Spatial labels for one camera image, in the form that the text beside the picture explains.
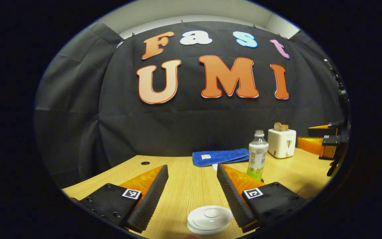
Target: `wooden table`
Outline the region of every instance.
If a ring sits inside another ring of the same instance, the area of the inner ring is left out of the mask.
[[[150,164],[141,165],[141,162],[144,161],[148,161]],[[308,198],[320,192],[330,180],[330,177],[326,176],[330,168],[329,163],[329,160],[318,159],[317,155],[299,148],[295,149],[294,156],[287,159],[276,159],[268,153],[262,178],[267,184],[279,182],[298,195]],[[165,164],[168,165],[169,179],[163,194],[147,229],[136,234],[150,239],[181,239],[191,233],[186,224],[187,216],[192,210],[208,205],[229,208],[214,168],[212,166],[194,166],[191,156],[137,155],[89,180],[65,188],[63,191],[69,197],[81,200],[106,183],[119,185]],[[227,166],[245,173],[248,162],[231,163]],[[235,220],[232,220],[229,227],[223,232],[201,237],[204,239],[232,239],[248,233],[242,233]]]

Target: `white wall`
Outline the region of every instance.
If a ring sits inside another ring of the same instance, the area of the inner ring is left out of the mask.
[[[246,0],[138,0],[110,12],[101,22],[119,33],[156,20],[189,15],[217,16],[263,27],[272,12]]]
[[[289,21],[274,14],[265,26],[266,30],[272,33],[279,33],[281,36],[290,39],[299,29]]]
[[[172,18],[165,18],[161,20],[156,20],[149,23],[144,23],[142,25],[127,29],[119,34],[123,39],[130,38],[132,33],[138,34],[141,32],[148,31],[150,29],[154,29],[161,26],[166,26],[170,24],[180,23],[181,20],[186,22],[197,22],[197,21],[219,21],[219,22],[227,22],[227,23],[238,23],[247,26],[253,26],[252,23],[247,23],[245,21],[235,20],[232,18],[218,17],[218,16],[207,16],[207,15],[190,15],[190,16],[179,16]],[[264,27],[256,25],[257,28],[265,30]]]

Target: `plastic bottle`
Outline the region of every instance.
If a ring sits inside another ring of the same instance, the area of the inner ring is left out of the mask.
[[[257,180],[261,180],[269,144],[264,139],[265,134],[263,130],[256,130],[254,136],[255,138],[248,145],[250,159],[248,162],[247,175],[252,176]]]

